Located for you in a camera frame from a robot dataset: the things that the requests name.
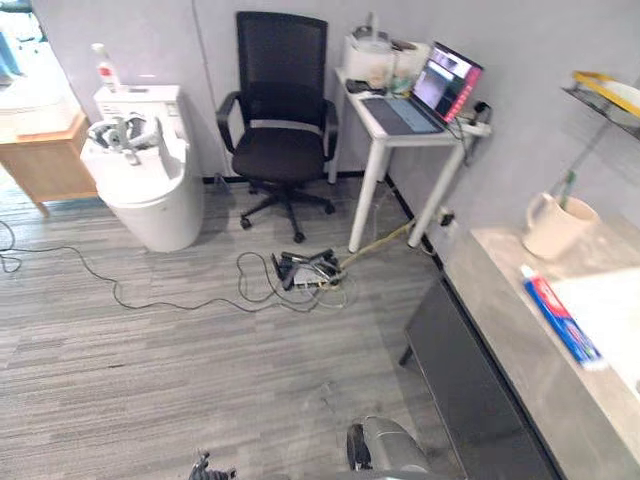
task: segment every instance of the black panel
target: black panel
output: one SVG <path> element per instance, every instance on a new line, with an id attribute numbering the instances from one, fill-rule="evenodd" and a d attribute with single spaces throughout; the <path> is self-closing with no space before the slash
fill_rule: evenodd
<path id="1" fill-rule="evenodd" d="M 559 478 L 441 283 L 427 292 L 407 338 L 471 479 Z"/>
<path id="2" fill-rule="evenodd" d="M 238 12 L 240 106 L 245 122 L 290 120 L 321 126 L 327 23 Z"/>

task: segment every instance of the gray carpet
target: gray carpet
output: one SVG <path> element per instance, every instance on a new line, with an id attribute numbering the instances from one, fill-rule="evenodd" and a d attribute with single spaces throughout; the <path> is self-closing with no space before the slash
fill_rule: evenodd
<path id="1" fill-rule="evenodd" d="M 98 199 L 49 203 L 45 219 L 8 183 L 0 219 L 20 247 L 81 249 L 98 272 L 122 282 L 122 298 L 133 304 L 212 296 L 242 303 L 235 258 L 243 251 L 334 247 L 345 258 L 359 188 L 359 179 L 309 185 L 337 211 L 296 206 L 302 245 L 280 207 L 240 228 L 239 212 L 260 198 L 246 184 L 232 185 L 232 195 L 208 186 L 200 238 L 171 254 L 142 248 Z M 377 193 L 380 236 L 406 217 L 388 187 Z M 0 232 L 0 245 L 7 242 Z M 0 276 L 0 478 L 186 479 L 205 449 L 212 465 L 235 465 L 242 479 L 316 478 L 347 469 L 346 428 L 366 414 L 398 421 L 417 435 L 434 471 L 459 475 L 415 364 L 396 363 L 403 325 L 437 278 L 431 260 L 405 242 L 352 265 L 346 308 L 308 314 L 245 314 L 223 304 L 126 310 L 70 252 L 19 254 L 22 269 Z M 266 292 L 258 264 L 246 265 L 249 293 Z M 323 298 L 342 300 L 337 292 Z"/>

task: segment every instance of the toilet tank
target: toilet tank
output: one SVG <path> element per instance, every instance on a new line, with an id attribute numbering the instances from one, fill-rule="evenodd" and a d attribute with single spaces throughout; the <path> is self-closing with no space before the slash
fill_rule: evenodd
<path id="1" fill-rule="evenodd" d="M 193 148 L 193 133 L 187 115 L 182 91 L 178 85 L 130 85 L 121 92 L 100 88 L 93 96 L 100 114 L 105 120 L 132 113 L 146 118 L 158 117 L 163 125 L 173 127 L 175 135 L 191 145 L 191 161 L 194 171 L 200 176 L 200 163 Z M 165 131 L 167 141 L 173 132 Z"/>

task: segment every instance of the laptop screen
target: laptop screen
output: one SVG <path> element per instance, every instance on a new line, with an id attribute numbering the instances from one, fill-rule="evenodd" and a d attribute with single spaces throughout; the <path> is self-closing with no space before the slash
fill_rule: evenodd
<path id="1" fill-rule="evenodd" d="M 481 73 L 480 65 L 436 42 L 413 87 L 413 95 L 449 123 L 462 108 Z"/>

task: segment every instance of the toothpaste tube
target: toothpaste tube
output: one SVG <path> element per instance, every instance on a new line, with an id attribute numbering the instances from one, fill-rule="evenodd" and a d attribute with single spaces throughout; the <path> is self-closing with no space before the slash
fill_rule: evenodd
<path id="1" fill-rule="evenodd" d="M 587 370 L 599 370 L 606 362 L 571 314 L 562 305 L 549 283 L 527 265 L 520 267 L 524 275 L 524 288 L 536 302 L 540 310 L 562 339 L 573 358 Z"/>

